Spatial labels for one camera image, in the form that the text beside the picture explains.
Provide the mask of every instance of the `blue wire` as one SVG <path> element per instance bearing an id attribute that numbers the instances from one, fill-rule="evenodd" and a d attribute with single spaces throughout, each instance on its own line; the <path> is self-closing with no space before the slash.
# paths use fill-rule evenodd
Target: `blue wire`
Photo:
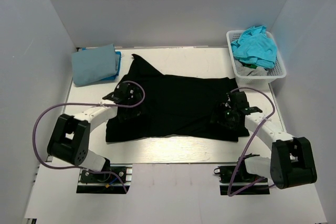
<path id="1" fill-rule="evenodd" d="M 112 180 L 109 185 L 111 186 L 115 181 L 117 180 L 117 178 L 115 178 L 114 180 Z"/>

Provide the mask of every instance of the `black t-shirt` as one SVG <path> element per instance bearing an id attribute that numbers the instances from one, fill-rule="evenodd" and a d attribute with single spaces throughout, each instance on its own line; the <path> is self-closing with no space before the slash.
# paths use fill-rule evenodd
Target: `black t-shirt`
<path id="1" fill-rule="evenodd" d="M 226 102 L 227 93 L 237 88 L 235 79 L 200 79 L 162 74 L 139 55 L 133 54 L 129 73 L 122 81 L 135 81 L 145 90 L 141 116 L 107 123 L 106 142 L 123 142 L 143 137 L 182 135 L 238 142 L 248 131 L 230 131 L 210 125 L 217 102 Z"/>

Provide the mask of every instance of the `white table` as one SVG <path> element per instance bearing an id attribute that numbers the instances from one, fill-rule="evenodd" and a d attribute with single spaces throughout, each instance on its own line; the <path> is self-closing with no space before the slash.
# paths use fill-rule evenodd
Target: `white table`
<path id="1" fill-rule="evenodd" d="M 163 74 L 234 77 L 227 48 L 132 48 L 121 52 L 121 71 L 115 82 L 81 88 L 72 85 L 68 102 L 99 102 L 128 72 L 131 54 L 142 56 Z M 268 85 L 261 89 L 273 100 Z M 258 106 L 266 114 L 271 112 L 270 104 L 260 94 L 246 93 L 251 106 Z M 85 109 L 68 106 L 66 113 Z M 271 119 L 281 127 L 278 113 Z M 132 185 L 127 195 L 78 195 L 78 170 L 41 167 L 26 218 L 37 218 L 38 224 L 325 222 L 314 185 L 272 189 L 270 195 L 264 196 L 219 195 L 218 178 L 212 175 L 215 164 L 236 162 L 247 137 L 241 137 L 238 143 L 172 136 L 106 144 L 105 129 L 104 124 L 91 133 L 89 148 L 112 163 L 133 164 Z M 249 152 L 270 156 L 270 150 L 258 138 Z M 52 163 L 64 164 L 56 158 Z"/>

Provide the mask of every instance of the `laundry basket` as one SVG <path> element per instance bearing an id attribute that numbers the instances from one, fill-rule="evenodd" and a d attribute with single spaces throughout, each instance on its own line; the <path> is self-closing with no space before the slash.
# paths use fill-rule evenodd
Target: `laundry basket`
<path id="1" fill-rule="evenodd" d="M 245 30 L 233 30 L 233 31 L 228 31 L 226 33 L 227 44 L 229 46 L 232 66 L 233 66 L 233 70 L 236 76 L 237 83 L 241 85 L 242 84 L 262 84 L 262 82 L 270 83 L 276 79 L 285 77 L 287 73 L 286 73 L 285 65 L 282 61 L 279 51 L 277 51 L 277 61 L 276 61 L 275 67 L 268 71 L 267 76 L 241 76 L 240 74 L 238 74 L 235 58 L 233 56 L 232 49 L 231 49 L 231 42 L 236 39 L 239 39 L 240 35 L 244 31 Z M 268 38 L 271 38 L 275 42 L 270 32 L 267 31 L 266 35 Z"/>

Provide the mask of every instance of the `pile of clothes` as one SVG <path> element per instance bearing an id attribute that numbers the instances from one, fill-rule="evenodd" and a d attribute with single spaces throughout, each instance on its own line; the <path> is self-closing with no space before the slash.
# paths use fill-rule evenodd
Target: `pile of clothes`
<path id="1" fill-rule="evenodd" d="M 275 67 L 277 46 L 266 35 L 266 27 L 250 27 L 231 42 L 236 69 L 242 76 L 266 76 Z"/>

